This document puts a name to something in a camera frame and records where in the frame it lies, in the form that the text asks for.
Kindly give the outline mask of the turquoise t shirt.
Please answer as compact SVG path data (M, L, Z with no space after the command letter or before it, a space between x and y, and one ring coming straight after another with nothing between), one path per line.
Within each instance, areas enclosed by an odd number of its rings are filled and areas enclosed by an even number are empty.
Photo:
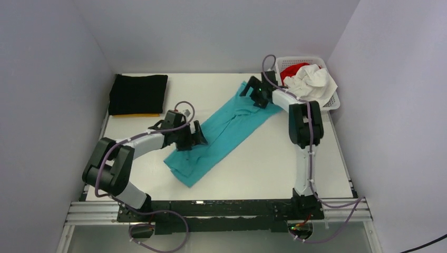
M201 125L208 141L190 151L173 151L164 163L172 174L191 188L258 127L282 108L269 104L261 109L240 93L247 87L242 82L235 95Z

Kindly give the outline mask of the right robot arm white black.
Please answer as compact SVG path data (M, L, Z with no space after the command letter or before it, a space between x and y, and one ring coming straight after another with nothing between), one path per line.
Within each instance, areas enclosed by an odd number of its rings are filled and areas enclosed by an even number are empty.
M251 76L239 95L249 96L258 108L266 109L274 104L288 114L288 135L296 148L297 166L285 217L304 221L323 219L323 208L313 179L317 147L324 136L319 103L297 98L285 87L270 81L266 73L261 80Z

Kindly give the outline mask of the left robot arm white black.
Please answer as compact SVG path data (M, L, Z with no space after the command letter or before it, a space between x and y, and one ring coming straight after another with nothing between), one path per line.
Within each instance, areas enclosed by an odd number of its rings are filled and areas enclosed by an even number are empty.
M98 198L109 197L130 211L137 221L145 221L157 212L152 198L130 180L135 159L174 144L177 151L191 151L208 145L198 120L186 112L170 110L165 118L142 133L121 140L101 138L83 171L82 180L94 188Z

